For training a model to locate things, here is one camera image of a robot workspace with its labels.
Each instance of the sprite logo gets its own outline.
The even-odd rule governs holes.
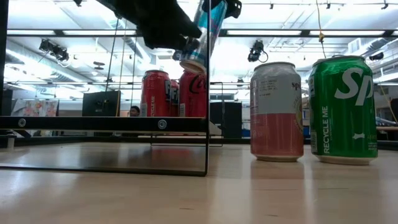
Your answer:
[[[361,88],[359,88],[358,84],[353,79],[353,74],[358,74],[362,77],[363,70],[360,68],[349,68],[343,73],[343,82],[348,86],[349,92],[343,93],[339,89],[336,90],[335,98],[337,99],[350,99],[356,96],[355,106],[363,106],[365,102],[365,98],[369,98],[373,96],[373,78],[370,75],[365,75],[362,77]],[[370,92],[366,95],[368,91],[368,86],[371,86]]]

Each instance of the fluorescent light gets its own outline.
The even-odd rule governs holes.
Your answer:
[[[211,94],[235,94],[237,90],[210,90]]]
[[[387,74],[387,75],[382,75],[379,78],[375,78],[373,80],[374,83],[380,83],[380,82],[386,82],[389,80],[393,80],[398,78],[398,72],[397,73],[392,73],[392,74]]]
[[[243,86],[246,86],[246,85],[250,85],[249,82],[244,82],[244,83],[233,82],[233,83],[223,83],[223,84],[221,84],[220,82],[214,83],[214,84],[211,84],[211,83],[212,82],[210,82],[210,85],[215,85],[215,86],[222,86],[222,85],[224,85],[224,86],[226,86],[226,85],[243,85]]]
[[[324,35],[382,35],[383,30],[324,30]],[[319,30],[310,31],[310,35],[319,35]]]
[[[19,99],[13,99],[13,100],[45,100],[45,101],[82,101],[83,99],[81,98],[74,98],[74,99],[61,99],[61,98],[19,98]]]
[[[7,35],[55,35],[53,30],[7,30]]]
[[[124,35],[125,30],[116,31],[116,35]],[[64,30],[65,35],[92,35],[92,36],[102,36],[102,35],[115,35],[115,30]],[[126,30],[126,35],[135,35],[135,30]]]
[[[122,82],[122,83],[116,83],[116,82],[110,82],[108,85],[128,85],[129,83],[127,82]],[[93,83],[93,85],[106,85],[106,82],[96,82]]]
[[[384,85],[384,86],[397,86],[398,83],[378,83],[377,85]]]
[[[85,85],[87,82],[54,82],[55,85]]]
[[[11,83],[18,83],[18,84],[27,84],[27,85],[45,85],[48,84],[47,82],[11,82]]]
[[[228,30],[228,35],[300,35],[300,30]]]

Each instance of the cable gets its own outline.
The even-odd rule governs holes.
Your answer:
[[[321,27],[321,14],[320,14],[320,10],[319,10],[319,4],[318,4],[318,0],[315,0],[315,2],[317,3],[317,11],[318,11],[318,25],[319,25],[319,42],[322,45],[322,52],[323,52],[323,56],[326,58],[326,54],[325,54],[325,48],[323,47],[323,38],[325,38],[325,35],[322,34],[322,27]]]
[[[127,19],[124,20],[124,38],[126,38],[126,29],[127,29]],[[123,72],[123,62],[124,62],[124,47],[126,46],[126,41],[123,41],[123,52],[122,52],[122,64],[120,66],[120,76],[119,76],[119,99],[118,99],[118,105],[116,107],[116,114],[119,114],[119,104],[120,104],[120,99],[121,99],[121,82],[122,82],[122,72]]]
[[[392,116],[394,117],[394,121],[398,124],[397,118],[396,118],[396,116],[395,116],[395,114],[394,114],[394,112],[393,112],[393,110],[392,110],[392,107],[391,107],[391,101],[387,98],[387,95],[386,95],[386,93],[384,92],[383,86],[380,86],[380,88],[381,88],[381,91],[383,92],[383,96],[384,96],[385,99],[387,100],[388,107],[390,107],[390,111],[391,111],[391,113],[392,113]]]
[[[126,30],[127,30],[127,19],[124,20],[125,26],[124,26],[124,37],[126,38]],[[120,76],[119,76],[119,90],[121,87],[121,82],[122,82],[122,71],[123,71],[123,62],[124,62],[124,48],[126,46],[126,41],[123,41],[123,52],[122,52],[122,65],[120,66]]]
[[[136,52],[137,52],[137,36],[134,40],[134,61],[132,63],[132,85],[131,85],[131,102],[130,102],[130,108],[132,107],[132,93],[134,92],[134,74],[136,71]]]
[[[40,63],[40,62],[43,60],[43,58],[44,58],[45,56],[47,56],[48,53],[49,53],[49,52],[45,53],[45,54],[43,55],[43,57],[40,58],[40,60],[39,60],[37,63]]]
[[[62,65],[62,64],[61,64],[61,62],[60,62],[60,61],[58,61],[58,60],[57,60],[57,63],[58,63],[59,65],[61,65],[61,67],[63,67],[63,68],[67,68],[67,67],[69,67],[69,66],[72,64],[72,61],[71,61],[71,62],[69,62],[69,64],[68,64],[68,65]]]
[[[265,61],[262,62],[262,61],[260,60],[260,58],[259,58],[258,61],[261,62],[261,63],[266,63],[266,62],[268,61],[269,56],[268,56],[267,52],[265,52],[264,50],[262,50],[262,51],[263,51],[263,52],[265,53],[265,55],[267,56],[267,60],[265,60]]]
[[[109,69],[108,69],[108,76],[106,77],[106,86],[105,86],[105,100],[107,100],[106,97],[106,92],[108,91],[109,87],[109,77],[111,76],[111,67],[112,67],[112,58],[113,58],[113,50],[114,50],[114,43],[116,42],[116,34],[118,34],[118,26],[119,26],[119,19],[116,22],[116,29],[114,31],[114,37],[113,37],[113,44],[112,44],[112,52],[111,52],[111,59],[109,61]]]

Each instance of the sprite can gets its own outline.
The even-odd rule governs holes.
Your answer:
[[[312,153],[336,164],[366,165],[376,158],[373,74],[364,58],[317,61],[308,87]]]

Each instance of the can lid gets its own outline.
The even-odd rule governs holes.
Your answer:
[[[257,66],[256,68],[254,68],[254,71],[256,71],[256,69],[258,69],[260,67],[264,67],[264,66],[268,66],[268,65],[291,65],[294,68],[296,68],[296,66],[290,62],[270,62],[270,63],[263,63],[263,64]]]
[[[167,75],[169,75],[169,74],[168,74],[167,72],[165,72],[165,71],[156,70],[156,69],[148,70],[148,71],[146,71],[145,73],[147,73],[147,72],[160,72],[160,73],[166,73]]]
[[[181,60],[180,65],[192,73],[206,73],[206,68],[194,60]]]
[[[362,59],[362,60],[365,60],[365,58],[362,57],[362,56],[355,56],[355,55],[348,55],[348,56],[345,56],[345,55],[338,55],[338,56],[336,56],[336,57],[318,59],[317,62],[315,62],[312,66],[314,67],[315,65],[318,65],[319,63],[322,63],[322,62],[328,62],[328,61],[338,60],[338,59],[344,59],[344,58],[360,58],[360,59]]]

